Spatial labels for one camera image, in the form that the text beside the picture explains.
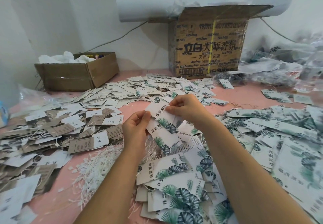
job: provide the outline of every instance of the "hand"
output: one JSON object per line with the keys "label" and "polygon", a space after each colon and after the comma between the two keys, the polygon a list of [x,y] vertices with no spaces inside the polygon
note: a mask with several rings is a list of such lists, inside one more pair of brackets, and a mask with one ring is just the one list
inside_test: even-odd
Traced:
{"label": "hand", "polygon": [[146,127],[150,120],[149,111],[139,111],[131,115],[122,125],[124,148],[141,161],[146,155]]}
{"label": "hand", "polygon": [[213,117],[193,94],[176,96],[166,107],[166,111],[193,123],[197,129],[207,118]]}

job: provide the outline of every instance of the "forearm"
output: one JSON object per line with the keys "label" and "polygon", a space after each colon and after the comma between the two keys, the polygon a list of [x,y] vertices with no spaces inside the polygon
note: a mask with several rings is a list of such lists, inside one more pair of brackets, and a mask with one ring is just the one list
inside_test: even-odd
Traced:
{"label": "forearm", "polygon": [[139,161],[124,150],[74,224],[125,223]]}
{"label": "forearm", "polygon": [[240,223],[311,223],[220,121],[207,116],[200,130]]}

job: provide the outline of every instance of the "table surface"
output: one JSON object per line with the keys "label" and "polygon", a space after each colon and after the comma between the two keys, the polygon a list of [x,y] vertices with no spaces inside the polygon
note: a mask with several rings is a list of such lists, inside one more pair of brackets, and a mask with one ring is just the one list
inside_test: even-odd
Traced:
{"label": "table surface", "polygon": [[[146,73],[160,73],[171,75],[168,70],[146,70],[146,71],[123,71],[120,74],[113,77],[110,82],[117,82],[124,80],[133,76],[144,76]],[[205,108],[211,114],[220,114],[225,110],[230,110],[235,107],[244,108],[244,109],[263,109],[270,106],[279,105],[276,100],[267,99],[261,93],[261,89],[272,89],[269,86],[263,86],[260,84],[249,83],[246,86],[235,87],[233,90],[225,90],[222,86],[217,86],[212,89],[212,91],[217,95],[216,98],[230,101],[226,106],[219,106],[212,104],[211,106],[206,106]],[[311,94],[311,97],[316,105],[322,105],[323,99],[320,97],[318,92],[316,94]],[[70,96],[76,96],[78,93],[69,92]],[[132,102],[130,105],[123,106],[120,108],[122,114],[124,115],[124,121],[136,111],[144,110],[150,102],[146,101],[137,101]],[[285,106],[292,108],[304,108],[305,104],[293,103],[287,104]],[[77,173],[72,173],[69,170],[69,167],[75,167],[76,165],[83,162],[84,158],[87,158],[91,152],[85,152],[82,154],[75,155],[71,161],[69,161],[60,171],[52,189],[43,195],[40,195],[29,203],[31,209],[38,215],[37,218],[32,222],[44,223],[44,224],[72,224],[76,219],[78,214],[81,212],[80,207],[78,206],[79,200],[79,189],[73,187],[72,183],[77,177]],[[147,223],[146,218],[140,217],[141,204],[135,203],[129,211],[131,213],[128,224],[144,224]],[[148,223],[159,223],[155,220],[149,220]]]}

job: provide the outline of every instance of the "small cardboard box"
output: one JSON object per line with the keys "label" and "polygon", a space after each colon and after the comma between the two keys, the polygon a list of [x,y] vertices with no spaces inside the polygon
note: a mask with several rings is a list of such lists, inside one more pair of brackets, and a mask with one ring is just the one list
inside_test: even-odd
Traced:
{"label": "small cardboard box", "polygon": [[185,7],[178,19],[169,23],[170,71],[187,79],[203,78],[214,71],[237,71],[248,20],[272,7]]}
{"label": "small cardboard box", "polygon": [[89,63],[35,63],[47,91],[86,91],[98,88],[119,73],[114,52],[87,52],[80,55],[104,55]]}

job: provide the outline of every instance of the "cardboard box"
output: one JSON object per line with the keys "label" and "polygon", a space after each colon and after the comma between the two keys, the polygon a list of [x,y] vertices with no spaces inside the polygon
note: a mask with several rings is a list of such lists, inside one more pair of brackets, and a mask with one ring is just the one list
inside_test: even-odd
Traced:
{"label": "cardboard box", "polygon": [[248,20],[272,7],[185,7],[176,21],[169,22],[169,70],[187,79],[214,71],[237,71]]}
{"label": "cardboard box", "polygon": [[47,91],[86,91],[98,88],[119,73],[114,52],[87,52],[80,55],[104,55],[89,63],[35,63]]}

